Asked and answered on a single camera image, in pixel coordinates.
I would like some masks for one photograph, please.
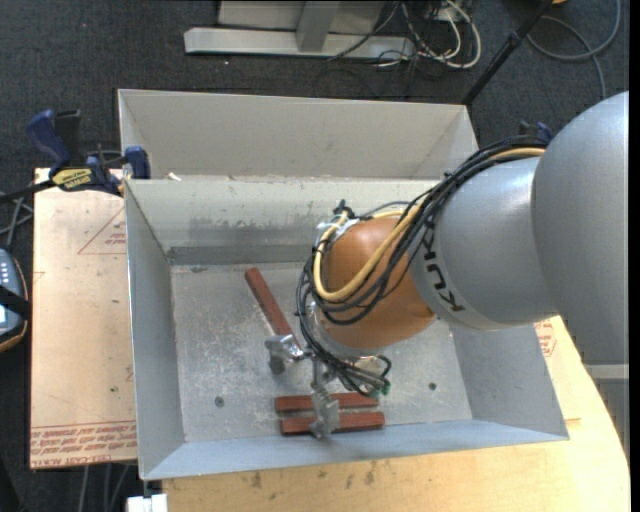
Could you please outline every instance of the metal bracket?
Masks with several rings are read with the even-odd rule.
[[[286,336],[271,336],[264,342],[264,346],[271,356],[269,368],[274,375],[282,374],[286,369],[286,363],[302,361],[306,356],[298,346],[292,334]]]

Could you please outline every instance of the brown wooden stick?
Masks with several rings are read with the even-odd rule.
[[[362,396],[359,393],[334,393],[332,399],[338,400],[339,409],[353,409],[356,407],[375,407],[378,401],[374,398]],[[300,412],[313,410],[310,395],[279,396],[275,400],[276,412]]]
[[[245,272],[244,278],[249,284],[249,288],[251,288],[258,304],[260,304],[262,312],[267,317],[267,321],[273,329],[273,332],[279,336],[293,334],[293,330],[291,329],[289,322],[287,322],[287,319],[282,314],[282,310],[280,309],[280,306],[278,306],[278,302],[271,293],[271,290],[269,290],[269,286],[267,286],[260,270],[256,267],[252,267]],[[293,339],[296,344],[300,346],[300,343],[295,339],[295,336]]]
[[[307,434],[309,425],[316,420],[315,416],[299,416],[280,420],[280,432],[283,436]],[[334,433],[357,432],[360,430],[377,430],[384,427],[384,413],[357,412],[340,415],[340,428]]]

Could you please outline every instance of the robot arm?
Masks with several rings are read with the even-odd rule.
[[[492,330],[560,314],[585,363],[627,363],[628,101],[596,105],[548,147],[485,148],[403,208],[341,205],[298,290],[310,346],[353,364],[436,316]]]

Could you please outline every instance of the blue clamp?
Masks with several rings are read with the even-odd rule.
[[[34,116],[27,125],[27,135],[33,145],[53,159],[49,170],[49,181],[52,186],[62,190],[75,192],[80,190],[97,190],[120,196],[122,180],[111,174],[111,165],[130,164],[128,177],[149,179],[151,167],[146,152],[140,146],[128,147],[124,156],[105,162],[102,158],[88,156],[84,165],[70,166],[71,153],[58,135],[54,126],[54,113],[45,110]]]

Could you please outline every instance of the white cable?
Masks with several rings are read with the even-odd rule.
[[[451,26],[455,30],[456,40],[458,42],[458,46],[456,47],[456,49],[452,53],[445,52],[445,53],[443,53],[441,55],[438,55],[438,54],[434,53],[431,50],[431,48],[429,48],[424,43],[424,41],[422,41],[422,39],[420,38],[420,36],[416,32],[416,30],[415,30],[415,28],[414,28],[414,26],[411,23],[411,20],[409,18],[409,12],[408,12],[407,7],[406,7],[404,2],[401,4],[401,7],[402,7],[402,12],[403,12],[403,14],[405,16],[405,19],[407,20],[407,26],[409,27],[409,30],[411,31],[413,36],[416,38],[416,41],[418,42],[418,44],[420,46],[422,46],[422,48],[424,49],[424,51],[418,51],[417,52],[417,54],[419,56],[435,60],[435,61],[440,62],[440,63],[444,64],[445,66],[453,68],[453,69],[469,69],[469,68],[475,66],[478,63],[478,61],[480,60],[480,57],[482,56],[482,40],[480,38],[480,33],[478,32],[478,29],[476,28],[475,24],[471,21],[471,18],[469,17],[469,15],[466,12],[464,12],[460,7],[458,7],[451,0],[447,0],[447,5],[449,5],[453,9],[455,9],[458,12],[458,14],[462,17],[462,19],[471,26],[471,31],[473,32],[473,36],[474,36],[474,39],[475,39],[476,54],[475,54],[475,57],[472,60],[470,60],[469,62],[465,62],[465,63],[450,62],[451,59],[459,53],[460,48],[462,46],[462,42],[461,42],[461,38],[460,38],[460,32],[458,31],[458,28],[456,27],[455,22],[451,19],[451,16],[448,13],[447,13],[447,15],[449,16],[449,20],[451,22]]]

